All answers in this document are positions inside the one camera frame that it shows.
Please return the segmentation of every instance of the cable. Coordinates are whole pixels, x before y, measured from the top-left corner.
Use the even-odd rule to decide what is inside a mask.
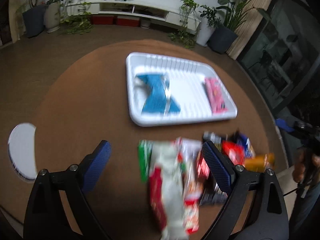
[[[285,196],[287,196],[287,195],[291,194],[292,192],[295,192],[297,189],[298,189],[298,188],[295,188],[294,190],[289,191],[289,192],[288,192],[288,193],[286,193],[286,194],[283,194],[283,196],[285,197]]]

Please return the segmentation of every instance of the round table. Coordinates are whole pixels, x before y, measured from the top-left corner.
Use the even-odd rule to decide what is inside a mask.
[[[129,117],[125,60],[131,52],[161,54],[209,64],[232,96],[235,119],[188,125],[139,127]],[[101,140],[111,143],[112,154],[95,189],[86,198],[99,222],[114,239],[159,239],[160,233],[140,181],[139,140],[173,140],[179,136],[201,140],[205,130],[230,134],[240,129],[257,153],[269,152],[266,133],[252,102],[220,67],[191,50],[154,41],[128,41],[87,54],[52,85],[33,120],[36,126],[37,168],[62,171],[95,149]],[[208,230],[220,206],[200,208],[200,228]]]

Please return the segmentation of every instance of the pink package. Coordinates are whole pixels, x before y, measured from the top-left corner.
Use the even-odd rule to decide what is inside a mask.
[[[207,95],[212,113],[222,113],[227,110],[222,97],[219,82],[216,78],[204,78]]]

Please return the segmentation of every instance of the blue gripper pad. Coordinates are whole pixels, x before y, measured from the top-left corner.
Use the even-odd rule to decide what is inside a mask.
[[[108,141],[101,141],[92,154],[87,155],[80,163],[82,174],[82,192],[92,191],[100,174],[104,170],[111,155],[111,145]]]
[[[202,145],[202,154],[221,191],[230,195],[236,178],[233,163],[222,155],[212,141]]]

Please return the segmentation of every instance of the white plate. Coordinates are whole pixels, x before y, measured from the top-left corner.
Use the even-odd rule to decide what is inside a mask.
[[[237,107],[215,71],[207,64],[176,57],[133,52],[126,60],[129,112],[139,126],[173,125],[233,119]],[[149,95],[148,87],[136,75],[159,73],[170,79],[171,97],[181,107],[179,114],[141,113]],[[204,78],[219,80],[227,111],[212,114]]]

